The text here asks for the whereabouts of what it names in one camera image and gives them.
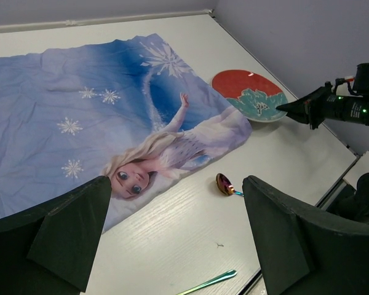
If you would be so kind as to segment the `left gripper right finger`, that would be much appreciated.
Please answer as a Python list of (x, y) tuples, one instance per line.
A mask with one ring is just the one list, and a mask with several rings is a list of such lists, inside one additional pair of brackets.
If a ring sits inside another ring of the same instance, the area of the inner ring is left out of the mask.
[(369, 225), (244, 179), (245, 207), (268, 294), (369, 294)]

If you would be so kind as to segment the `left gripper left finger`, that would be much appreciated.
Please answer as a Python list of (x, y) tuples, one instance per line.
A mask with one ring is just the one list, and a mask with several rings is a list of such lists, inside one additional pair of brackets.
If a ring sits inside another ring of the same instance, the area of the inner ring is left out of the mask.
[(0, 294), (86, 291), (111, 198), (99, 176), (0, 219)]

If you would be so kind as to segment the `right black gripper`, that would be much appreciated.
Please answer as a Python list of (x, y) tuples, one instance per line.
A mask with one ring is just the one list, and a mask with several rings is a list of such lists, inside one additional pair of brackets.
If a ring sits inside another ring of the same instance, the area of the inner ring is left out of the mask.
[(317, 128), (325, 119), (369, 126), (369, 63), (357, 65), (353, 82), (336, 79), (304, 97), (276, 106), (301, 124)]

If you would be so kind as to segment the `red and blue plate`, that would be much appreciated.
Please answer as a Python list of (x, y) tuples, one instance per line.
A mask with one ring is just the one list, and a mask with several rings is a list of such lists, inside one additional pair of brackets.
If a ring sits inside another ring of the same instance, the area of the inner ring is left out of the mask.
[(248, 120), (270, 123), (287, 113), (277, 110), (288, 99), (284, 91), (269, 79), (244, 69), (229, 69), (216, 74), (211, 86)]

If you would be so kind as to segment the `blue princess print cloth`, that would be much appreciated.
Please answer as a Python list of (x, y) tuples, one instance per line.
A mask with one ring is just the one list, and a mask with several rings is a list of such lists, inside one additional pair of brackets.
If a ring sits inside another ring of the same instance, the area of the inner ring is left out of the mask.
[(103, 175), (108, 230), (251, 132), (156, 34), (1, 57), (0, 218)]

